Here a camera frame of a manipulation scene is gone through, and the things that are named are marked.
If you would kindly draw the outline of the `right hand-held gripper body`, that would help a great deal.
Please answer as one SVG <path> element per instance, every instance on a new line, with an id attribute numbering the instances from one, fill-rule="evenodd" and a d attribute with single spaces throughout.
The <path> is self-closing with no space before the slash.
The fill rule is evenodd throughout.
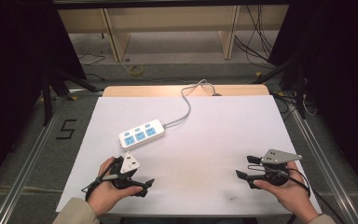
<path id="1" fill-rule="evenodd" d="M 255 188 L 255 180 L 264 180 L 274 186 L 281 186 L 288 180 L 287 163 L 289 161 L 299 161 L 301 155 L 280 151 L 278 149 L 269 149 L 267 153 L 260 157 L 259 165 L 265 172 L 263 175 L 251 175 L 254 180 L 249 181 L 249 186 Z"/>

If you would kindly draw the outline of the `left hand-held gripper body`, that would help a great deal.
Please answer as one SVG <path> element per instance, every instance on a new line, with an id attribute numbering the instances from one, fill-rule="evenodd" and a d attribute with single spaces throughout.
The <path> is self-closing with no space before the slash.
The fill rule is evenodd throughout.
<path id="1" fill-rule="evenodd" d="M 124 156 L 120 156 L 113 161 L 110 174 L 115 175 L 116 178 L 112 180 L 112 184 L 117 189 L 126 189 L 132 186 L 142 187 L 143 183 L 132 179 L 139 167 L 140 163 L 127 151 Z"/>

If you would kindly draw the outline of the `person's left hand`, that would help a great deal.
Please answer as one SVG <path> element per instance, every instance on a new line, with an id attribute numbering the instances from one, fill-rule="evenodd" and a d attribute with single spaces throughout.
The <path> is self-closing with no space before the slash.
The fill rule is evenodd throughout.
<path id="1" fill-rule="evenodd" d="M 142 190 L 137 186 L 117 189 L 109 181 L 105 181 L 92 191 L 87 203 L 98 217 L 110 211 L 121 199 L 135 195 Z"/>

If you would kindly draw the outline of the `person's right hand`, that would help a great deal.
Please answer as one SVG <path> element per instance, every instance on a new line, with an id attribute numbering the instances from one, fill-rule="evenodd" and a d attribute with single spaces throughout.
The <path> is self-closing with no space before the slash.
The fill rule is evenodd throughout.
<path id="1" fill-rule="evenodd" d="M 278 202 L 285 209 L 296 215 L 302 224 L 309 224 L 319 216 L 310 202 L 308 192 L 296 182 L 288 180 L 284 185 L 279 187 L 263 180 L 256 180 L 254 184 L 260 189 L 273 194 Z"/>

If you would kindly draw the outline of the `white power strip blue sockets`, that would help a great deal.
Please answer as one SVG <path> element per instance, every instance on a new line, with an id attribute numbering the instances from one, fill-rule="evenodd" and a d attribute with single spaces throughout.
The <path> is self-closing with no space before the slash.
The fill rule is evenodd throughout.
<path id="1" fill-rule="evenodd" d="M 165 128 L 158 119 L 151 120 L 145 124 L 138 125 L 118 135 L 120 146 L 126 150 L 132 150 L 165 134 Z"/>

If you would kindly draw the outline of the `white table cover sheet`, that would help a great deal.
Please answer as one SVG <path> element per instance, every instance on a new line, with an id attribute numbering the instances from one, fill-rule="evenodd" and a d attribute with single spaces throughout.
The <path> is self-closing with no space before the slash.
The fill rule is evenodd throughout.
<path id="1" fill-rule="evenodd" d="M 121 200 L 123 217 L 260 217 L 285 214 L 270 193 L 250 189 L 236 171 L 247 156 L 273 148 L 294 152 L 280 111 L 270 95 L 102 97 L 97 101 L 59 205 L 83 197 L 100 165 L 123 150 L 118 135 L 159 119 L 161 138 L 132 150 L 140 163 L 134 179 L 155 179 L 145 197 Z"/>

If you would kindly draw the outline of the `black metal stand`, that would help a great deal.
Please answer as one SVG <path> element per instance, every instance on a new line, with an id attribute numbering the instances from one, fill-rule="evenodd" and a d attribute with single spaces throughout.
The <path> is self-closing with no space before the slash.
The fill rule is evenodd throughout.
<path id="1" fill-rule="evenodd" d="M 305 109 L 303 106 L 304 92 L 304 74 L 301 68 L 301 59 L 298 55 L 293 55 L 288 61 L 274 68 L 266 75 L 259 77 L 254 84 L 262 84 L 279 74 L 283 74 L 280 82 L 282 90 L 288 90 L 290 87 L 296 87 L 296 110 L 302 119 L 305 116 Z"/>
<path id="2" fill-rule="evenodd" d="M 101 91 L 100 88 L 86 81 L 86 74 L 80 62 L 69 63 L 68 65 L 44 62 L 43 70 L 41 80 L 45 112 L 44 125 L 49 123 L 53 115 L 51 92 L 54 91 L 59 97 L 65 97 L 69 93 L 69 89 L 64 83 L 65 80 L 69 80 L 88 91 Z"/>

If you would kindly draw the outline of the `dark curtain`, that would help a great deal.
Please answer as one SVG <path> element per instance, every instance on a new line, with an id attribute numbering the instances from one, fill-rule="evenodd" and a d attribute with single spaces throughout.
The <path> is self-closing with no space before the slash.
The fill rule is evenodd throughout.
<path id="1" fill-rule="evenodd" d="M 51 68 L 86 77 L 53 0 L 0 0 L 0 166 Z"/>
<path id="2" fill-rule="evenodd" d="M 282 64 L 306 36 L 314 15 L 302 66 L 306 89 L 358 175 L 358 0 L 288 0 L 289 8 L 269 60 Z"/>

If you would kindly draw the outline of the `light wooden shelf unit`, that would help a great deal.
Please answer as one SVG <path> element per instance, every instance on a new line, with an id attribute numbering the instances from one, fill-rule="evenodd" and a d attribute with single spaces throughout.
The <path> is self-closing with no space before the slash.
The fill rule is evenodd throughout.
<path id="1" fill-rule="evenodd" d="M 236 32 L 252 30 L 257 17 L 264 30 L 278 31 L 287 10 L 287 5 L 134 7 L 61 9 L 59 15 L 69 34 L 105 34 L 118 62 L 124 57 L 131 34 L 141 32 L 214 31 L 228 60 Z"/>

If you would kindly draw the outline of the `aluminium floor rail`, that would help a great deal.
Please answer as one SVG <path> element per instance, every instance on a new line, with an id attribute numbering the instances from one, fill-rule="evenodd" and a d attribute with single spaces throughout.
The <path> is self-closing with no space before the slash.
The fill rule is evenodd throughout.
<path id="1" fill-rule="evenodd" d="M 0 167 L 0 224 L 7 224 L 34 166 L 48 141 L 52 128 L 66 101 L 57 97 L 52 103 L 52 115 L 44 121 L 43 106 L 38 104 L 25 128 Z"/>
<path id="2" fill-rule="evenodd" d="M 348 224 L 358 224 L 358 210 L 355 208 L 355 203 L 353 202 L 350 193 L 340 182 L 340 178 L 336 172 L 336 166 L 333 165 L 324 154 L 323 148 L 315 137 L 308 122 L 299 114 L 299 110 L 302 109 L 302 106 L 296 106 L 291 103 L 288 107 L 291 109 L 290 116 L 292 116 L 296 121 L 297 127 L 306 140 L 309 151 L 321 170 L 324 180 L 330 188 L 332 195 L 336 199 L 337 205 L 345 217 L 345 221 Z"/>

